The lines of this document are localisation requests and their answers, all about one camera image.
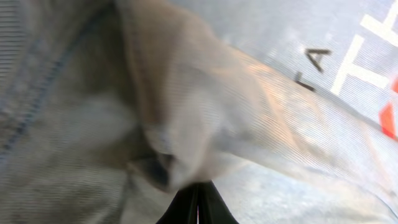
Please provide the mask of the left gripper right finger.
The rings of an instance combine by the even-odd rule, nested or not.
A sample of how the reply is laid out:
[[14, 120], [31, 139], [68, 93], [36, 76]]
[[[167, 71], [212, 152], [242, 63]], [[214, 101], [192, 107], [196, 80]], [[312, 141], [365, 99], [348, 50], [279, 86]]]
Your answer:
[[238, 224], [213, 182], [198, 186], [199, 224]]

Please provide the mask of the light blue printed t-shirt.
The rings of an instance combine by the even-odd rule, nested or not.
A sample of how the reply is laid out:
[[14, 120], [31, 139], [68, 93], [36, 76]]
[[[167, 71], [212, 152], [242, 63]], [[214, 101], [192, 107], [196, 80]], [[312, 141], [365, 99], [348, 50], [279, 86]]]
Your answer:
[[219, 39], [193, 1], [1, 2], [1, 222], [396, 223], [397, 143]]

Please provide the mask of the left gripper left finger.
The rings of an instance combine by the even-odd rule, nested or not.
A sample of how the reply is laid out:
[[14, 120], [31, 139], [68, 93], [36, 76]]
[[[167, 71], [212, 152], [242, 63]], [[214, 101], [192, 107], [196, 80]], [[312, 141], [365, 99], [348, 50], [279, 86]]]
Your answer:
[[180, 189], [156, 224], [197, 224], [198, 186]]

